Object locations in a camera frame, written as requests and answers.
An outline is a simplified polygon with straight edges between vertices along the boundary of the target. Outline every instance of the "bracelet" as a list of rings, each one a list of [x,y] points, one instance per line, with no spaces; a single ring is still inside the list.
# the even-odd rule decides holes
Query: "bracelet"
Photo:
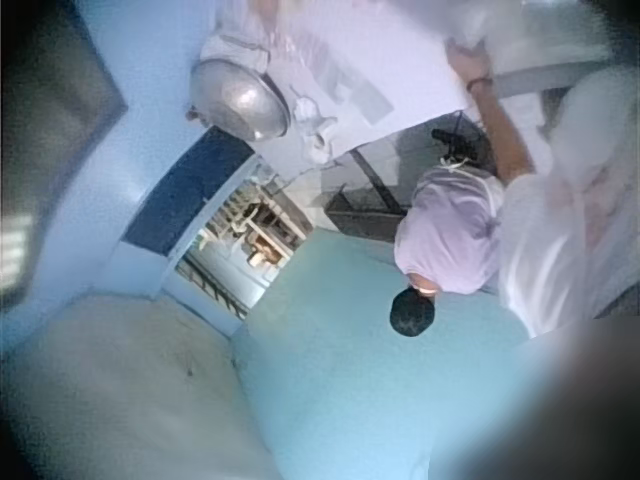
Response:
[[[467,83],[467,92],[471,93],[471,89],[478,83],[486,83],[487,85],[491,86],[493,85],[493,79],[491,77],[475,78]]]

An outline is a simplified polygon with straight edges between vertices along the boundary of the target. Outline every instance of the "black hair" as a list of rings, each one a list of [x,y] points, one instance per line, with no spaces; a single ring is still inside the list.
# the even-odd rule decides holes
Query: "black hair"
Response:
[[[433,301],[409,287],[393,299],[391,326],[400,335],[417,337],[431,326],[435,313]]]

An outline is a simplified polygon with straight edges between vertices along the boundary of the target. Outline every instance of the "hand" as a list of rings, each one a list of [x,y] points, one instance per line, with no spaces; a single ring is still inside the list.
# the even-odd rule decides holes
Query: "hand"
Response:
[[[491,78],[491,60],[484,48],[484,41],[473,50],[469,50],[449,40],[446,51],[449,65],[465,85],[479,78]]]

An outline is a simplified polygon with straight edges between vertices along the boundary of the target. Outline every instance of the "white cloth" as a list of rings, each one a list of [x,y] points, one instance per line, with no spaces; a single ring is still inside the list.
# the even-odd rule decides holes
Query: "white cloth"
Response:
[[[640,280],[638,77],[580,82],[551,133],[555,164],[507,188],[500,294],[534,337],[594,318]]]
[[[395,260],[445,292],[479,290],[497,271],[498,212],[503,189],[473,168],[427,171],[398,227]]]

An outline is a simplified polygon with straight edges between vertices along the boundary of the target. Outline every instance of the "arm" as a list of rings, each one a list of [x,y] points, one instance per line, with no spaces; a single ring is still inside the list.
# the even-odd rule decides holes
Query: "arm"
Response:
[[[520,175],[533,172],[527,147],[493,92],[491,62],[484,47],[470,51],[450,42],[447,59],[465,85],[472,82],[470,93],[487,129],[502,183],[509,185]]]

